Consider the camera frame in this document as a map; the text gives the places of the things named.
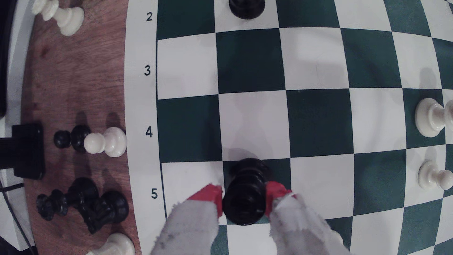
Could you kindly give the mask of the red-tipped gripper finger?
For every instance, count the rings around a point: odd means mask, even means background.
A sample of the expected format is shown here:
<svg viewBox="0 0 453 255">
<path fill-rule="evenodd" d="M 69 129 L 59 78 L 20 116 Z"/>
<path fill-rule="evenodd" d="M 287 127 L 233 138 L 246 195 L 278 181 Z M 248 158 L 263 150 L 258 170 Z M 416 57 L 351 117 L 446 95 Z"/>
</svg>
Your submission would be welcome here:
<svg viewBox="0 0 453 255">
<path fill-rule="evenodd" d="M 207 184 L 174 206 L 151 254 L 209 255 L 222 214 L 222 187 Z"/>
<path fill-rule="evenodd" d="M 279 182 L 266 183 L 265 215 L 278 255 L 350 255 L 331 229 L 299 193 Z"/>
</svg>

